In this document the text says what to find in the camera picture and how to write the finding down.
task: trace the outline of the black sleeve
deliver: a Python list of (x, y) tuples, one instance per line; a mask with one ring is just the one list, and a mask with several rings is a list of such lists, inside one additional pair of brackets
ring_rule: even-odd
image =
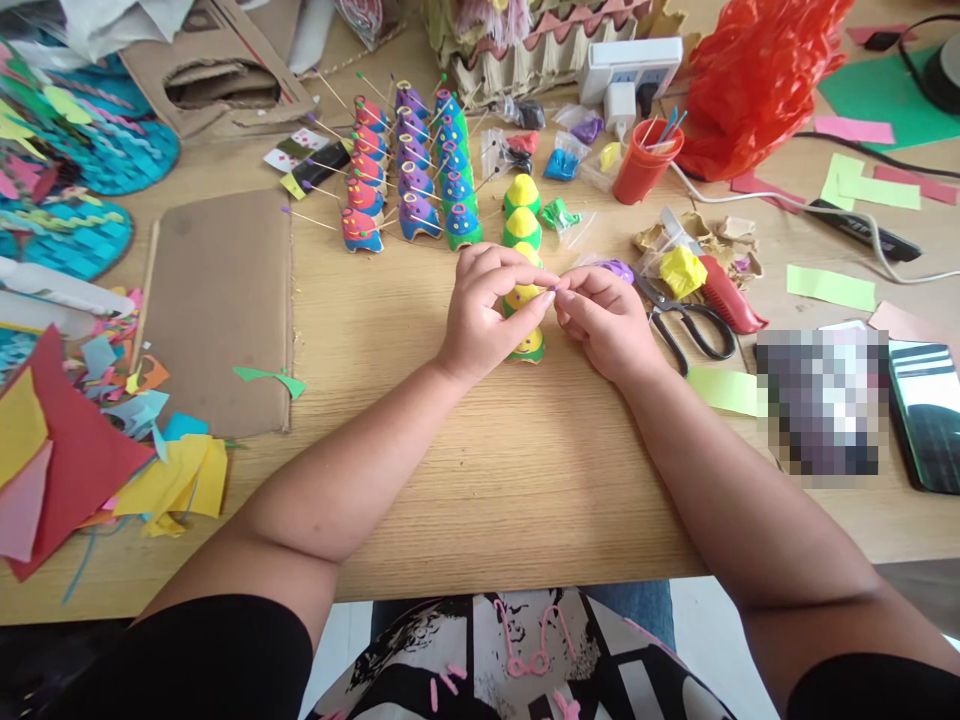
[(296, 720), (313, 646), (294, 613), (253, 595), (175, 605), (126, 631), (43, 720)]
[(787, 720), (960, 717), (960, 676), (916, 660), (856, 653), (825, 660), (787, 701)]

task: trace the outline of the phone screen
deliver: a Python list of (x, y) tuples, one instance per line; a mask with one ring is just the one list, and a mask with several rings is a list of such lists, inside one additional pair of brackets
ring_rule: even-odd
[(960, 495), (960, 378), (950, 349), (891, 340), (890, 375), (912, 480), (930, 492)]

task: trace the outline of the red plastic bag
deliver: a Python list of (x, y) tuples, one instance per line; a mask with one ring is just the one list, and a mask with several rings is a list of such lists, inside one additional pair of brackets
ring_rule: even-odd
[(706, 180), (752, 170), (813, 116), (843, 65), (838, 25), (854, 0), (731, 0), (691, 55), (688, 134), (677, 163)]

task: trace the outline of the black pen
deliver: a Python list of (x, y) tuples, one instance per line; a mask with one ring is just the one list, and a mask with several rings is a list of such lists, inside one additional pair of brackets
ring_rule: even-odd
[[(819, 198), (810, 204), (814, 207), (825, 207), (833, 210), (841, 209), (833, 203), (820, 200)], [(820, 222), (836, 228), (857, 242), (871, 249), (873, 248), (873, 236), (870, 233), (870, 226), (855, 215), (828, 215), (827, 213), (818, 213), (812, 210), (806, 210), (805, 212)], [(923, 250), (909, 240), (904, 240), (899, 235), (894, 235), (892, 232), (888, 232), (879, 226), (878, 228), (880, 230), (880, 249), (888, 260), (910, 262), (923, 255)]]

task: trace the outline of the green paper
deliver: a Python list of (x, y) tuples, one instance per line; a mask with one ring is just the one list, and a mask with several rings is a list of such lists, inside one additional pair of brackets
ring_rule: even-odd
[[(932, 47), (910, 53), (921, 74), (936, 51)], [(845, 65), (821, 80), (819, 89), (841, 117), (893, 125), (895, 145), (864, 143), (879, 152), (960, 137), (960, 118), (948, 115), (924, 97), (896, 53), (881, 60)]]
[(758, 400), (756, 375), (691, 366), (687, 382), (710, 407), (753, 417), (765, 415)]
[(877, 286), (874, 283), (829, 270), (787, 265), (787, 292), (856, 310), (873, 312), (877, 309)]
[(920, 186), (892, 183), (887, 180), (875, 180), (858, 175), (841, 175), (840, 194), (855, 200), (902, 207), (907, 210), (920, 209)]
[(277, 380), (286, 385), (287, 390), (290, 391), (290, 398), (296, 400), (298, 397), (303, 395), (303, 391), (307, 389), (307, 384), (302, 380), (297, 380), (296, 378), (287, 377), (286, 375), (281, 375), (280, 373), (268, 373), (263, 370), (256, 370), (254, 368), (233, 368), (233, 371), (240, 376), (244, 382), (250, 382), (251, 380), (256, 380), (262, 377), (275, 377)]
[(823, 181), (820, 199), (833, 203), (842, 210), (853, 210), (853, 198), (840, 194), (840, 178), (860, 177), (864, 167), (862, 160), (834, 153), (827, 169), (827, 179)]

